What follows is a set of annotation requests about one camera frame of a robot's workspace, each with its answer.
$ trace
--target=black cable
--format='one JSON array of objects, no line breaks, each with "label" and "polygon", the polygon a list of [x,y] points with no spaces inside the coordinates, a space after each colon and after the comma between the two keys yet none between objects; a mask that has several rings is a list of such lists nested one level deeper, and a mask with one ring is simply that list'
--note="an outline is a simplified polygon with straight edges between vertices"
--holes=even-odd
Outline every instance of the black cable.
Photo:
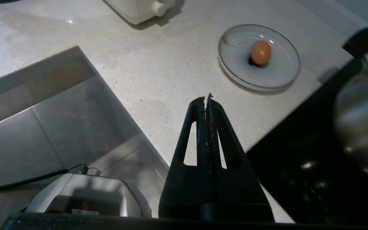
[{"label": "black cable", "polygon": [[72,170],[72,169],[74,169],[76,167],[79,167],[79,166],[84,166],[83,169],[82,169],[82,173],[83,174],[87,174],[88,173],[89,168],[85,164],[80,164],[80,165],[76,165],[76,166],[74,166],[74,167],[72,167],[70,169],[61,169],[61,170],[57,170],[55,172],[51,172],[51,173],[48,173],[48,174],[45,174],[45,175],[42,175],[42,176],[38,176],[38,177],[26,179],[26,180],[21,180],[19,182],[14,182],[14,183],[7,184],[7,185],[1,185],[0,186],[0,191],[1,190],[15,188],[15,187],[19,187],[21,185],[25,185],[25,184],[37,182],[37,181],[40,181],[40,180],[48,179],[48,178],[51,178],[52,176],[57,176],[57,175],[65,174],[65,173],[68,173],[70,170]]}]

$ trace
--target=white countertop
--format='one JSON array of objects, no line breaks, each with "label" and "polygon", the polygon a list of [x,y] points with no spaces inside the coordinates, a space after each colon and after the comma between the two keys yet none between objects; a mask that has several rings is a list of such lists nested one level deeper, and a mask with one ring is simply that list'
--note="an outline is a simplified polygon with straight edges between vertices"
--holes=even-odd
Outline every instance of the white countertop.
[{"label": "white countertop", "polygon": [[[193,99],[211,92],[247,151],[320,86],[317,79],[324,71],[350,57],[340,48],[345,36],[295,0],[176,1],[180,7],[170,11],[167,19],[136,28],[102,0],[0,4],[0,77],[79,45],[171,162]],[[302,69],[286,91],[251,93],[221,71],[219,37],[229,27],[244,23],[270,27],[297,49]],[[189,144],[195,146],[195,139]]]}]

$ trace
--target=brown egg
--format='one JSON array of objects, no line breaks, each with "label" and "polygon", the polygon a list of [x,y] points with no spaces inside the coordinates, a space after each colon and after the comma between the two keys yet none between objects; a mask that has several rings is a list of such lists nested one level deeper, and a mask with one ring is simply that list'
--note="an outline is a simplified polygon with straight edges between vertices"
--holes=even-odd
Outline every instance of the brown egg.
[{"label": "brown egg", "polygon": [[251,47],[251,58],[257,65],[268,64],[271,58],[271,47],[266,41],[257,41]]}]

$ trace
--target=striped plate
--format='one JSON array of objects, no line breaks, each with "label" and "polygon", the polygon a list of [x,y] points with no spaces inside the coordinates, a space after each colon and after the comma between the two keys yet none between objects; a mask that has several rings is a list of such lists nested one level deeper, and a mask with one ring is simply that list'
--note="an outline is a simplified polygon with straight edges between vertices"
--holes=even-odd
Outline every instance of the striped plate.
[{"label": "striped plate", "polygon": [[[265,67],[249,63],[251,46],[267,41],[272,56]],[[238,25],[228,29],[218,44],[219,63],[237,83],[257,91],[281,91],[299,74],[301,62],[295,47],[280,33],[261,25]]]}]

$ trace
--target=kettle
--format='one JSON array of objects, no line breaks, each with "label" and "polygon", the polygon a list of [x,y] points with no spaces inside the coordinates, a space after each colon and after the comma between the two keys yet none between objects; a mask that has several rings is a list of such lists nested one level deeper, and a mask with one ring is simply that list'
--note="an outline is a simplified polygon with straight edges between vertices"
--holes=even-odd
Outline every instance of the kettle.
[{"label": "kettle", "polygon": [[363,69],[339,91],[334,102],[333,127],[343,151],[368,174],[368,28],[354,35],[343,48],[362,60]]}]

